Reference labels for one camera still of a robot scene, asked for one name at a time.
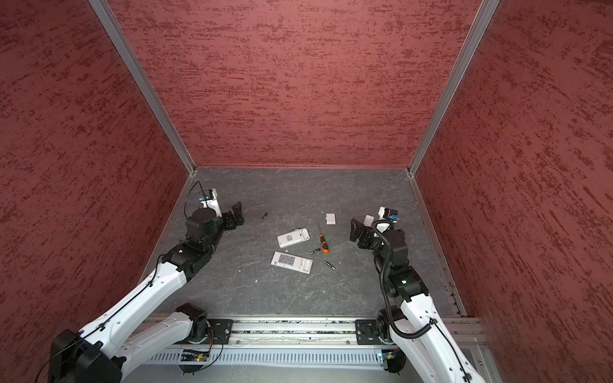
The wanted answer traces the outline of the white battery cover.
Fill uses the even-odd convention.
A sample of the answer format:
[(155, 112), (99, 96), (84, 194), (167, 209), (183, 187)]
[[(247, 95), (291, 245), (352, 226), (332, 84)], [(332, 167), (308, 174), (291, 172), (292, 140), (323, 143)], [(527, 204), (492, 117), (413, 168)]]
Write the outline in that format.
[(326, 225), (335, 225), (336, 224), (336, 216), (335, 213), (327, 213), (325, 216)]
[(363, 224), (370, 228), (372, 223), (375, 221), (375, 218), (373, 217), (373, 215), (365, 215), (364, 220), (363, 220)]

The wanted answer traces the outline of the orange black screwdriver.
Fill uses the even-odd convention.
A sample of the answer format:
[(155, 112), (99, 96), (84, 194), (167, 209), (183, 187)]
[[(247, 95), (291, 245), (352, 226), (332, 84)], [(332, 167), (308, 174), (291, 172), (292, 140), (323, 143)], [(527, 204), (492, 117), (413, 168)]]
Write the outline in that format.
[(324, 254), (328, 254), (330, 252), (330, 249), (329, 249), (329, 246), (327, 244), (326, 237), (324, 236), (324, 234), (322, 232), (322, 228), (321, 228), (320, 224), (318, 224), (318, 229), (319, 229), (319, 241), (320, 241), (321, 252), (324, 253)]

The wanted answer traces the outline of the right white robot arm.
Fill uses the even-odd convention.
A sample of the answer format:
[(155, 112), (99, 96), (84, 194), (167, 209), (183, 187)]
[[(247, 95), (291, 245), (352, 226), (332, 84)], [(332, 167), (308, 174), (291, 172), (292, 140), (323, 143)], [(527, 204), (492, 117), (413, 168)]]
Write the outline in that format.
[(378, 355), (383, 369), (399, 374), (410, 363), (424, 382), (484, 382), (447, 329), (426, 284), (410, 266), (405, 233), (394, 221), (370, 226), (351, 220), (350, 241), (370, 250), (378, 272), (384, 308), (373, 335), (390, 346)]

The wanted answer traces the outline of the white remote with batteries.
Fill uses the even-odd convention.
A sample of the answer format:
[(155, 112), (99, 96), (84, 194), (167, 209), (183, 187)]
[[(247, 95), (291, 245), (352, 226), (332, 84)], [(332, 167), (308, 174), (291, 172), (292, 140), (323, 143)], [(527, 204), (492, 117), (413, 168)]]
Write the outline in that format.
[(295, 244), (301, 244), (311, 239), (306, 228), (297, 228), (294, 231), (277, 236), (279, 247), (284, 249)]

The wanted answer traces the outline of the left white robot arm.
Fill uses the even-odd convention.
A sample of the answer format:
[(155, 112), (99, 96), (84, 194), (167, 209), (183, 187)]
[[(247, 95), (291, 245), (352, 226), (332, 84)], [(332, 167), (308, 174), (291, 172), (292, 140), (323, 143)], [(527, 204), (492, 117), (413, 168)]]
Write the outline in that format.
[(204, 345), (210, 352), (218, 338), (207, 314), (189, 303), (148, 330), (136, 330), (208, 264), (223, 233), (243, 224), (241, 203), (222, 212), (215, 198), (205, 198), (202, 207), (186, 219), (185, 239), (159, 256), (143, 282), (78, 332), (65, 330), (54, 339), (49, 361), (43, 366), (48, 380), (122, 382), (141, 364), (180, 341)]

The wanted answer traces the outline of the white remote with screen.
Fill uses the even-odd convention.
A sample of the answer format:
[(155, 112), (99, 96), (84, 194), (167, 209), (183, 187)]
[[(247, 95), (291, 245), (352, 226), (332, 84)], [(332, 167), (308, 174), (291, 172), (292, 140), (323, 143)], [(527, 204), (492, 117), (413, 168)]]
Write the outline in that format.
[(271, 265), (303, 274), (311, 274), (313, 260), (284, 252), (275, 252), (271, 260)]

